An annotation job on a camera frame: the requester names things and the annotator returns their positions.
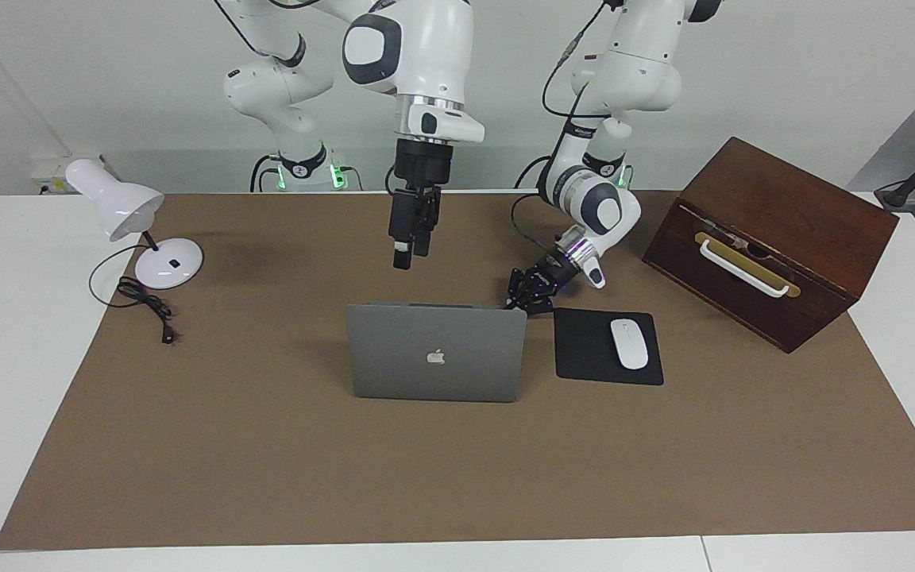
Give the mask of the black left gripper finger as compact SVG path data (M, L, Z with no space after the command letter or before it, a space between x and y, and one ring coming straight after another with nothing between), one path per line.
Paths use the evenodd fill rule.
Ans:
M508 291L508 301L505 309L520 309L527 315L550 314L553 311L553 298L558 289L545 288L513 288Z
M520 270L514 268L509 275L508 288L506 292L508 297L534 297L543 288L543 282L539 278L539 271L535 268Z

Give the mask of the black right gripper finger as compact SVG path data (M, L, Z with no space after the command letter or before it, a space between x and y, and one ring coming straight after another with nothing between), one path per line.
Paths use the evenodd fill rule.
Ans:
M410 270L416 224L418 223L419 199L411 191L392 193L391 236L393 239L393 268Z
M420 196L415 226L415 256L429 256L431 235L438 223L441 206L441 191L425 191Z

